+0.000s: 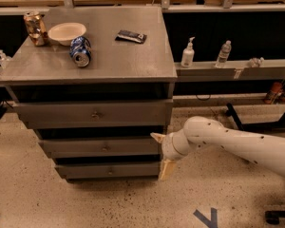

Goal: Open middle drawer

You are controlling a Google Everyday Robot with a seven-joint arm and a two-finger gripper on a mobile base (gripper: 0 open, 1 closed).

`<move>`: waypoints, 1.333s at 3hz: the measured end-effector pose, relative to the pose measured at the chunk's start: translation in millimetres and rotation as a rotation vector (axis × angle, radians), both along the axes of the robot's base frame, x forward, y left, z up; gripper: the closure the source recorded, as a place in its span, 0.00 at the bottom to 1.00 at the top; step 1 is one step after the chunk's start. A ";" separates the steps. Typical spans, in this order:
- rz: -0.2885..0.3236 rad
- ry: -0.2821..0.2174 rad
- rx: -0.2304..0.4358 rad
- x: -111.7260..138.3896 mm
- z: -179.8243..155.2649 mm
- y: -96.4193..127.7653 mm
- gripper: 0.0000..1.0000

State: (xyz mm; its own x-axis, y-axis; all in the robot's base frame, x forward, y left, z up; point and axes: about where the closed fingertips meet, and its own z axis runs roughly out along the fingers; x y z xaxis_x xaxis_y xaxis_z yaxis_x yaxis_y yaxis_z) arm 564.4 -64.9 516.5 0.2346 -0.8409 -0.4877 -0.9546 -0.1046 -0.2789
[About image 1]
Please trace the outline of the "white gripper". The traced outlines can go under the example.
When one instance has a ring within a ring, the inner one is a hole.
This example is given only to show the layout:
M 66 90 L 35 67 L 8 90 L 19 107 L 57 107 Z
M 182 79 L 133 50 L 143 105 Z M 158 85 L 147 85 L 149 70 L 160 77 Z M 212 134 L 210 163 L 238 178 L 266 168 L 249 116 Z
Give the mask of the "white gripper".
M 165 181 L 173 173 L 177 165 L 175 161 L 186 157 L 191 152 L 194 145 L 188 141 L 183 130 L 169 133 L 166 136 L 152 132 L 150 136 L 157 143 L 161 143 L 164 160 L 161 161 L 159 180 Z

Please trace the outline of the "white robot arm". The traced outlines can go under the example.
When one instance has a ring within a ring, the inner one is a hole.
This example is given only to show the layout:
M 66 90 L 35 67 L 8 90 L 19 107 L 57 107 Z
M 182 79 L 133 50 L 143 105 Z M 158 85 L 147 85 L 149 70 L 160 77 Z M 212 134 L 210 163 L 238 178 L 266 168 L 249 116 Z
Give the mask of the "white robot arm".
M 226 128 L 222 123 L 200 116 L 189 118 L 181 130 L 167 135 L 151 133 L 161 144 L 160 180 L 166 180 L 177 161 L 194 150 L 210 145 L 265 167 L 285 178 L 285 138 Z

